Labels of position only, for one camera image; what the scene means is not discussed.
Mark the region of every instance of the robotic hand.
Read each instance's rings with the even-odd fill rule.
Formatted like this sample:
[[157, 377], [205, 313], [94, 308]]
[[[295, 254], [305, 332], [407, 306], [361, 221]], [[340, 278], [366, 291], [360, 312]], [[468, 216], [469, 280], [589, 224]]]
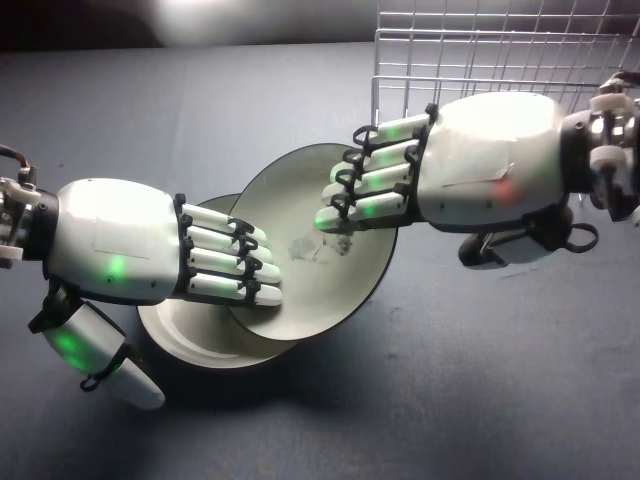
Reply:
[[102, 383], [140, 408], [164, 403], [124, 332], [82, 298], [281, 303], [280, 270], [259, 228], [124, 180], [80, 180], [53, 195], [35, 187], [22, 155], [4, 146], [0, 155], [20, 162], [18, 181], [0, 178], [0, 266], [42, 261], [49, 294], [29, 329], [87, 375], [82, 390]]
[[[471, 234], [459, 258], [469, 268], [528, 263], [559, 248], [593, 248], [592, 225], [572, 224], [570, 193], [624, 220], [640, 204], [640, 109], [624, 91], [640, 75], [619, 72], [591, 108], [565, 116], [533, 93], [467, 97], [424, 115], [362, 127], [322, 192], [316, 226], [328, 233], [429, 222]], [[640, 223], [640, 209], [634, 213]], [[586, 245], [569, 241], [587, 230]]]

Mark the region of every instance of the table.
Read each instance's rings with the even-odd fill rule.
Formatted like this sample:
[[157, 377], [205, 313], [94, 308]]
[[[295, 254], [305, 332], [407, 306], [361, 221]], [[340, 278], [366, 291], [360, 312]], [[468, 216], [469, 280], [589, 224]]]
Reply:
[[[3, 55], [0, 141], [50, 191], [108, 176], [198, 203], [298, 147], [349, 143], [369, 120], [372, 55]], [[638, 233], [591, 207], [576, 215], [601, 231], [592, 252], [496, 272], [465, 270], [460, 237], [404, 229], [356, 316], [240, 375], [185, 368], [135, 309], [100, 305], [160, 370], [159, 412], [82, 393], [26, 326], [46, 292], [40, 266], [0, 271], [0, 478], [640, 478]]]

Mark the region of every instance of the gray tabletop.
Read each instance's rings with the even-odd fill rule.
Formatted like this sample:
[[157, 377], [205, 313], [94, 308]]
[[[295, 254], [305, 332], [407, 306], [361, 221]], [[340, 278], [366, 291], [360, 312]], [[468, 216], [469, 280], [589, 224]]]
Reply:
[[[349, 143], [369, 120], [372, 53], [0, 56], [0, 142], [50, 191], [107, 176], [200, 202], [295, 148]], [[601, 231], [594, 251], [499, 272], [465, 271], [461, 238], [404, 229], [356, 316], [242, 374], [185, 368], [133, 308], [101, 305], [158, 374], [154, 413], [83, 394], [27, 330], [39, 265], [0, 271], [0, 478], [640, 478], [640, 236], [576, 210]]]

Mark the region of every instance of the plate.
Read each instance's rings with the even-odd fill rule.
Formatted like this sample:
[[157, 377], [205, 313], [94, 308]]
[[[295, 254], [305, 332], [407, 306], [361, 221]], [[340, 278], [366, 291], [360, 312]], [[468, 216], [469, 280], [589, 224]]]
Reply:
[[[238, 195], [200, 206], [227, 213]], [[212, 369], [249, 367], [272, 359], [295, 342], [268, 340], [247, 331], [225, 307], [183, 300], [138, 307], [144, 328], [160, 348], [183, 362]]]
[[349, 147], [318, 144], [291, 152], [255, 177], [231, 216], [267, 233], [274, 264], [282, 271], [278, 308], [229, 310], [261, 337], [297, 341], [351, 316], [376, 289], [396, 243], [397, 229], [330, 235], [314, 225], [331, 169]]

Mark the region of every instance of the metal wire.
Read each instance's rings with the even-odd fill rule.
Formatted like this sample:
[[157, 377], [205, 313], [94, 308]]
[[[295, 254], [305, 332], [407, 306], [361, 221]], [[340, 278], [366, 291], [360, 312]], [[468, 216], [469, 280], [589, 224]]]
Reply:
[[372, 123], [491, 91], [586, 108], [613, 73], [640, 68], [640, 2], [628, 3], [378, 0]]

